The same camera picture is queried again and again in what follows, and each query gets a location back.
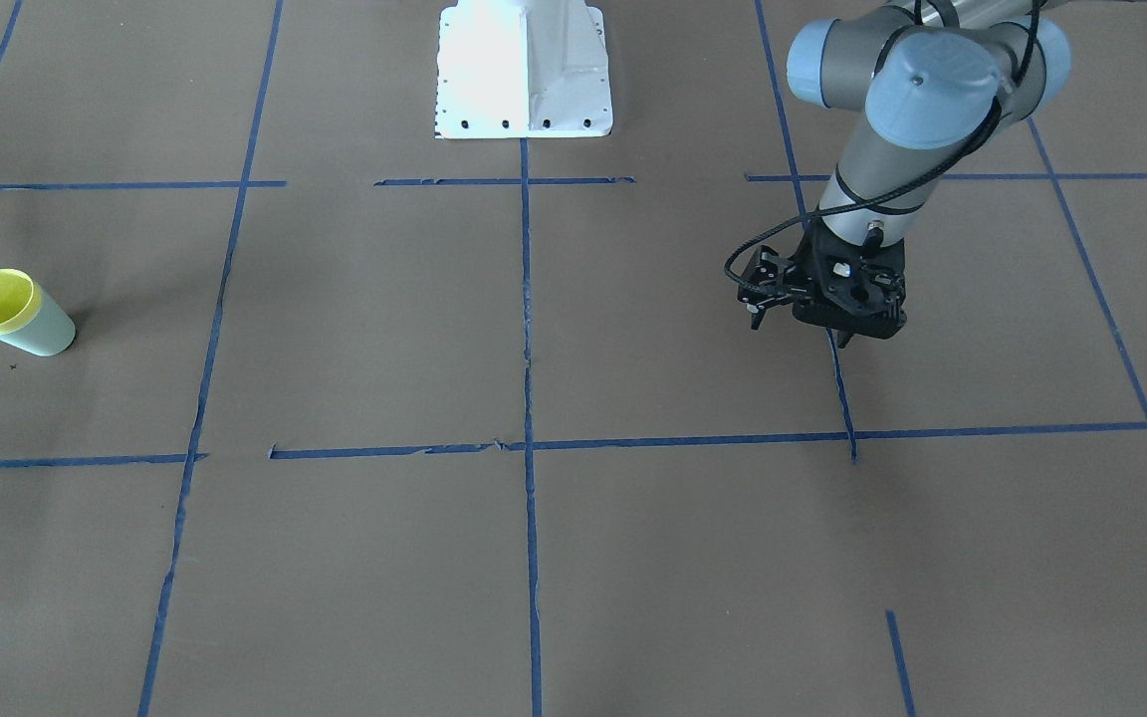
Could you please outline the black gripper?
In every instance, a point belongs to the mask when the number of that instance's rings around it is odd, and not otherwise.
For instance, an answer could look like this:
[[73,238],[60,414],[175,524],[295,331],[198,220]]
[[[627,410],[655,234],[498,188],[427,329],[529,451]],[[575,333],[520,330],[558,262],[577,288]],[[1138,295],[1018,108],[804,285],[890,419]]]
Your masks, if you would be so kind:
[[760,330],[770,309],[793,304],[791,315],[802,324],[849,337],[892,340],[907,321],[905,249],[902,242],[880,241],[882,232],[873,229],[851,244],[816,221],[793,257],[757,248],[738,281],[751,330]]

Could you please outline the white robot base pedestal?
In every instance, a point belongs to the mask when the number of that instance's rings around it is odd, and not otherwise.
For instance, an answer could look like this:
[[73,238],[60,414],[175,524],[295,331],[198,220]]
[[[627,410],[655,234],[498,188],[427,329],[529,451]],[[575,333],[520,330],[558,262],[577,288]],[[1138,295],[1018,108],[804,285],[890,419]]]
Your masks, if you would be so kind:
[[434,137],[607,137],[604,15],[585,1],[458,1],[438,20]]

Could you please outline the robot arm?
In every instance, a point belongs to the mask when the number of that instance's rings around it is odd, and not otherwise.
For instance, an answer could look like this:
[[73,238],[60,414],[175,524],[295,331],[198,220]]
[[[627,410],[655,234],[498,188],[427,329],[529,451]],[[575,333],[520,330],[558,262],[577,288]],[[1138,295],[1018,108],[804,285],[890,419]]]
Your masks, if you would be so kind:
[[855,111],[855,131],[816,208],[788,219],[791,255],[768,235],[725,263],[751,328],[780,306],[802,324],[892,340],[906,324],[904,240],[943,176],[1066,86],[1071,47],[1046,1],[887,1],[856,20],[814,20],[791,42],[791,94]]

